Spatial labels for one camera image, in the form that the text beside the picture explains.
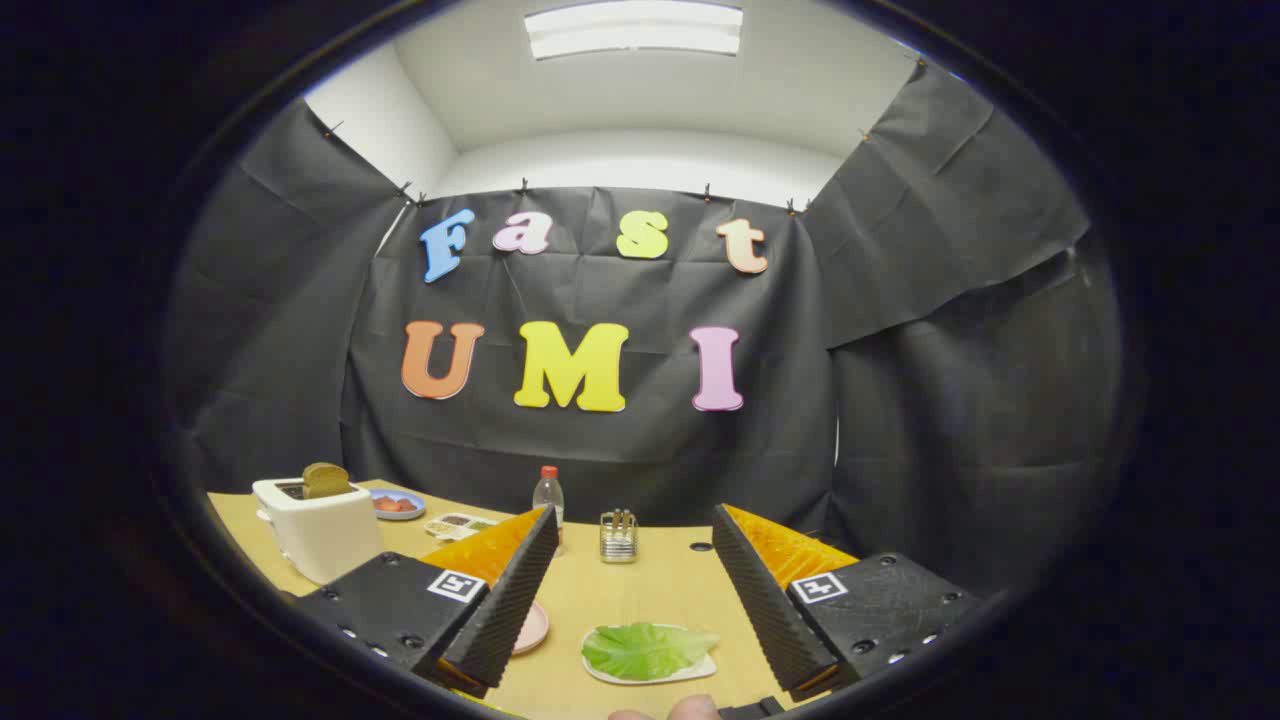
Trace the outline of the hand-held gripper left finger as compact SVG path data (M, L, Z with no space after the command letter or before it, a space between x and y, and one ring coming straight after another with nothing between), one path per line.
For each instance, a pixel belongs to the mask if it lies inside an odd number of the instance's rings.
M422 557L383 552L298 597L312 628L475 697L500 684L559 542L536 507Z

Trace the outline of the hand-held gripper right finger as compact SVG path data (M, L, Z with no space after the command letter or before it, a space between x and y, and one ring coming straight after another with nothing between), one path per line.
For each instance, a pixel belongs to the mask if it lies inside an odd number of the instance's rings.
M901 553L858 559L727 503L714 509L712 543L795 701L916 657L982 605Z

